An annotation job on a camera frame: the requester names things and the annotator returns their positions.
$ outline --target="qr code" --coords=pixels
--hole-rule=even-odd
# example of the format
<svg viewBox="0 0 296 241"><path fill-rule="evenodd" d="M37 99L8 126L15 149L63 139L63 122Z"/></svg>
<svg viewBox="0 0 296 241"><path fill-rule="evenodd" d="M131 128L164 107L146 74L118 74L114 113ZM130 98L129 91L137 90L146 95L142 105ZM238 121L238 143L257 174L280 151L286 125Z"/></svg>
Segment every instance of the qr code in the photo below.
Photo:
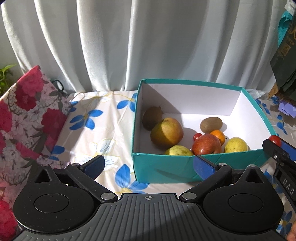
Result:
<svg viewBox="0 0 296 241"><path fill-rule="evenodd" d="M290 47L287 43L285 43L284 46L283 46L282 49L281 49L282 54L283 54L284 56L286 56L287 53L289 52L290 48L291 48L291 47Z"/></svg>

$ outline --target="curtain fold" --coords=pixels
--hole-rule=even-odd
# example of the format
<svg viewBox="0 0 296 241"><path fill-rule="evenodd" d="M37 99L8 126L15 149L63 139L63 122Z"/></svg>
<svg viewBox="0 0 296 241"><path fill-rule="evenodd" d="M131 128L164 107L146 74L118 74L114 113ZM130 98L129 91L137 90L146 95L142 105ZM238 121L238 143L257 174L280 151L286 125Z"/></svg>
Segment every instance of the curtain fold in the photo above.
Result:
<svg viewBox="0 0 296 241"><path fill-rule="evenodd" d="M6 0L4 26L23 71L65 89L135 90L178 78L269 90L285 0Z"/></svg>

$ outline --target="metal screw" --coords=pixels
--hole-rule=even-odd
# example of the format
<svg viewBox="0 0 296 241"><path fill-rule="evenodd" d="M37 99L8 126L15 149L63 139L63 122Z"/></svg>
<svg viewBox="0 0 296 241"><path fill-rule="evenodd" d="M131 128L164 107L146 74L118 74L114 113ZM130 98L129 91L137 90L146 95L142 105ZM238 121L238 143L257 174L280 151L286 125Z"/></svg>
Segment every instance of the metal screw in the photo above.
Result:
<svg viewBox="0 0 296 241"><path fill-rule="evenodd" d="M111 199L115 198L115 195L110 192L105 192L101 195L101 198L104 200L111 200Z"/></svg>
<svg viewBox="0 0 296 241"><path fill-rule="evenodd" d="M193 192L186 192L186 193L183 193L183 194L182 194L182 197L183 197L185 200L192 200L192 199L196 198L196 194L193 193Z"/></svg>

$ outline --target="red cherry tomato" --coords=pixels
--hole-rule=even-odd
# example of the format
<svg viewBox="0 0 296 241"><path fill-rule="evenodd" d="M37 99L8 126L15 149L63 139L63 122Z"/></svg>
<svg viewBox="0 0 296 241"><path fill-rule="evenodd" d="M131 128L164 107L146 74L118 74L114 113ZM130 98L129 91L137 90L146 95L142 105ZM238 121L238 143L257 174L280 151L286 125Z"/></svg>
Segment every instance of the red cherry tomato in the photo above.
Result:
<svg viewBox="0 0 296 241"><path fill-rule="evenodd" d="M281 138L279 138L278 136L272 135L268 139L270 139L277 146L281 147Z"/></svg>
<svg viewBox="0 0 296 241"><path fill-rule="evenodd" d="M196 141L201 136L202 136L201 133L195 133L194 136L193 136L193 141Z"/></svg>

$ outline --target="green plant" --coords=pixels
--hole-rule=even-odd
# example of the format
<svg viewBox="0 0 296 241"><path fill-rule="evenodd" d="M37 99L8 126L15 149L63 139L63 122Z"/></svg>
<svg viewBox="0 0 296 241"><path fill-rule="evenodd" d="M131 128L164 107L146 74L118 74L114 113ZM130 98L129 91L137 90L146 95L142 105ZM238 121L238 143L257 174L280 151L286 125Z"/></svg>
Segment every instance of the green plant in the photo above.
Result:
<svg viewBox="0 0 296 241"><path fill-rule="evenodd" d="M16 64L9 64L0 69L0 97L10 88L11 83L7 80L7 74L12 75L10 68L16 66Z"/></svg>

